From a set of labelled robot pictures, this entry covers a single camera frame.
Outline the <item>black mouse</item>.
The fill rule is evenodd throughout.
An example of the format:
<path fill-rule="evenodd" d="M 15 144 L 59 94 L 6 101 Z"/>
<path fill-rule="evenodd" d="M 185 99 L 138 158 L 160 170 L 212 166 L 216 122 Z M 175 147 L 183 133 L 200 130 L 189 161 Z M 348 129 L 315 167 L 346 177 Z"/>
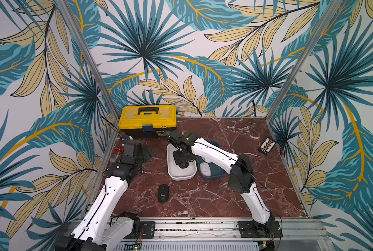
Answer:
<path fill-rule="evenodd" d="M 160 185 L 158 188 L 158 201 L 160 203 L 165 203 L 168 201 L 169 196 L 169 186 L 167 184 Z"/>

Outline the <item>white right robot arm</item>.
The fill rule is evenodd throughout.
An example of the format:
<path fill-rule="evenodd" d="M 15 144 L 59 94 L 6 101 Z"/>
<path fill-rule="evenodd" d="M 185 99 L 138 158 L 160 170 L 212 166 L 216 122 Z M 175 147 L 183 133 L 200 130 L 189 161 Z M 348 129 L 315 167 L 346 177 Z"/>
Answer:
<path fill-rule="evenodd" d="M 178 131 L 173 131 L 168 135 L 168 141 L 176 148 L 172 155 L 179 167 L 186 168 L 199 156 L 223 169 L 229 175 L 229 187 L 241 194 L 247 204 L 254 225 L 270 231 L 275 218 L 258 192 L 259 187 L 247 155 L 227 152 L 193 133 L 184 136 Z"/>

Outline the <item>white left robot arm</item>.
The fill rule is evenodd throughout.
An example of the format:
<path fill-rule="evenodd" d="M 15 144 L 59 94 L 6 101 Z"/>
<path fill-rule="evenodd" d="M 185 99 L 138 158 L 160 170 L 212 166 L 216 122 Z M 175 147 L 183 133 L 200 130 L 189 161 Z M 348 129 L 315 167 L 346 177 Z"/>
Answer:
<path fill-rule="evenodd" d="M 69 236 L 59 238 L 56 251 L 112 251 L 124 238 L 140 235 L 140 218 L 135 213 L 123 212 L 107 227 L 120 198 L 152 157 L 150 149 L 138 140 L 125 141 L 123 149 L 120 161 L 108 169 L 90 210 Z"/>

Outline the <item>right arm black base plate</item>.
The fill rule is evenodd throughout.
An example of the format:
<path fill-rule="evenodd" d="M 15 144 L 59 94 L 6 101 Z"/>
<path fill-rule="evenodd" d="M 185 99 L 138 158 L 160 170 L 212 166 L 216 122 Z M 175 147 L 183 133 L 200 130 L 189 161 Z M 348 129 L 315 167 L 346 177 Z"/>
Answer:
<path fill-rule="evenodd" d="M 266 225 L 254 221 L 238 221 L 237 230 L 241 238 L 280 238 L 283 237 L 282 228 L 278 221 L 274 221 L 269 229 Z"/>

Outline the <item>white mouse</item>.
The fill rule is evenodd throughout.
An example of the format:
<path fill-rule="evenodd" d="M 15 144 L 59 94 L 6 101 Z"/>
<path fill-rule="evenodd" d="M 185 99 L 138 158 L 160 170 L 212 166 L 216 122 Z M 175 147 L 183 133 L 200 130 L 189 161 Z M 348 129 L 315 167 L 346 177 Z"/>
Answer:
<path fill-rule="evenodd" d="M 207 158 L 205 158 L 205 157 L 203 157 L 203 156 L 201 156 L 201 158 L 202 158 L 202 160 L 203 160 L 204 162 L 206 162 L 206 163 L 210 163 L 210 160 L 209 160 L 209 159 L 207 159 Z"/>
<path fill-rule="evenodd" d="M 200 168 L 200 172 L 203 176 L 211 177 L 211 169 L 210 169 L 210 165 L 208 163 L 206 163 L 206 162 L 201 163 L 199 168 Z"/>

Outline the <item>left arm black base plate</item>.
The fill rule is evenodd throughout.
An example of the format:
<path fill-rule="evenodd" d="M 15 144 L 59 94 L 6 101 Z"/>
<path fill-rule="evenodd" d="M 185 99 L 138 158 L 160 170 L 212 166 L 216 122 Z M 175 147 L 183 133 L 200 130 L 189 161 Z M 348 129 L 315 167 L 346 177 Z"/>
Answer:
<path fill-rule="evenodd" d="M 130 233 L 125 235 L 124 239 L 136 239 L 141 237 L 142 239 L 153 239 L 155 236 L 155 221 L 134 221 L 133 229 Z"/>

